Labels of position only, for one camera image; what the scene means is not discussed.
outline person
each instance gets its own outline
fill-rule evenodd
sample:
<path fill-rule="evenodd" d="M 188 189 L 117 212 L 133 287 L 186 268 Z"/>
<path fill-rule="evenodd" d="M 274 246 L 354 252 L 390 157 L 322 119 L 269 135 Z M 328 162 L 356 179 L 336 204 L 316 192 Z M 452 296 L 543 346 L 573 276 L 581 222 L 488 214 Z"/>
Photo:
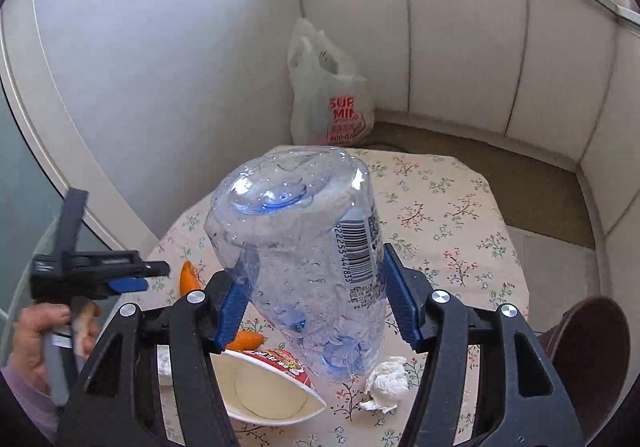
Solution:
<path fill-rule="evenodd" d="M 95 306 L 94 315 L 99 313 Z M 0 435 L 3 447 L 51 447 L 58 427 L 56 408 L 49 398 L 49 384 L 42 355 L 42 332 L 69 324 L 68 306 L 40 303 L 20 312 L 8 363 L 0 369 Z M 100 328 L 95 319 L 82 339 L 82 354 L 95 347 Z"/>

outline table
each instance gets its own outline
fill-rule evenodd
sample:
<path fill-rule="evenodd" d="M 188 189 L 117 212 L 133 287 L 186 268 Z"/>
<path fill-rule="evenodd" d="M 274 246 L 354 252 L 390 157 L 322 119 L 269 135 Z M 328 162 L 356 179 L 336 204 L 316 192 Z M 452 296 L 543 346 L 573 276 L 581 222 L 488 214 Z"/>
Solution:
<path fill-rule="evenodd" d="M 529 292 L 524 274 L 484 177 L 447 156 L 348 151 L 369 167 L 384 241 L 393 244 L 406 267 L 424 272 L 431 284 L 448 290 L 467 305 L 495 309 L 511 302 L 527 318 Z M 210 195 L 181 215 L 150 254 L 149 260 L 169 263 L 171 276 L 150 280 L 147 292 L 126 294 L 120 303 L 136 302 L 142 309 L 174 303 L 180 268 L 187 259 L 194 264 L 203 286 L 222 269 L 204 231 L 209 206 Z M 324 413 L 285 428 L 232 420 L 240 443 L 251 447 L 397 445 L 424 370 L 425 355 L 416 355 L 402 340 L 390 308 L 385 324 L 380 361 L 390 355 L 407 358 L 410 393 L 395 412 L 364 411 L 358 406 L 362 400 L 369 400 L 363 393 L 364 377 L 354 377 L 345 384 L 317 381 L 316 389 L 327 403 Z M 280 332 L 251 304 L 241 327 L 265 335 L 264 349 L 287 346 Z M 457 443 L 471 433 L 478 372 L 479 348 L 471 346 Z M 161 399 L 168 437 L 184 443 L 171 387 L 162 388 Z"/>

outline brown leather object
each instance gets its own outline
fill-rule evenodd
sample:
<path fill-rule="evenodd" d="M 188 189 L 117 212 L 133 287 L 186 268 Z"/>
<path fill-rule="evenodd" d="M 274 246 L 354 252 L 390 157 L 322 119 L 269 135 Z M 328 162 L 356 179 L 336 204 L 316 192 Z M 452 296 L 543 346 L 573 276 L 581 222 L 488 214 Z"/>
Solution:
<path fill-rule="evenodd" d="M 608 297 L 589 297 L 538 340 L 569 394 L 585 439 L 618 401 L 626 379 L 630 339 L 626 317 Z"/>

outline silver bolt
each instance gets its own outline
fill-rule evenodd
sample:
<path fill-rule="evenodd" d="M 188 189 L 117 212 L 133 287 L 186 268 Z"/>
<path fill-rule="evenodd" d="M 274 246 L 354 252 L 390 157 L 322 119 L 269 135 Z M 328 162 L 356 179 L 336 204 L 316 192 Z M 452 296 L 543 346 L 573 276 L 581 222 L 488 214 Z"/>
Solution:
<path fill-rule="evenodd" d="M 518 314 L 518 309 L 513 304 L 502 305 L 500 311 L 505 317 L 515 317 Z"/>
<path fill-rule="evenodd" d="M 445 292 L 444 290 L 436 290 L 431 294 L 431 298 L 439 304 L 444 304 L 446 302 L 449 302 L 449 299 L 451 299 L 451 296 L 449 295 L 448 292 Z"/>
<path fill-rule="evenodd" d="M 127 303 L 120 307 L 120 315 L 123 317 L 130 317 L 136 312 L 136 305 Z"/>
<path fill-rule="evenodd" d="M 200 290 L 190 292 L 190 294 L 187 296 L 187 300 L 193 304 L 202 302 L 204 301 L 204 292 Z"/>

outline purple sleeve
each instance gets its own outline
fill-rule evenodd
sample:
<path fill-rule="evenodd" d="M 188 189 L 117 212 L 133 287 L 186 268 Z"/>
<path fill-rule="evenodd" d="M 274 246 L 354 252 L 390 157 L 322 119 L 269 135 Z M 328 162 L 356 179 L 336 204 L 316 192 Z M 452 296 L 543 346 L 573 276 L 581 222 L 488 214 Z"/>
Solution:
<path fill-rule="evenodd" d="M 26 415 L 31 419 L 40 432 L 53 443 L 58 429 L 58 415 L 56 407 L 49 395 L 39 392 L 26 383 L 14 369 L 12 357 L 8 364 L 1 369 L 2 376 L 14 394 Z"/>

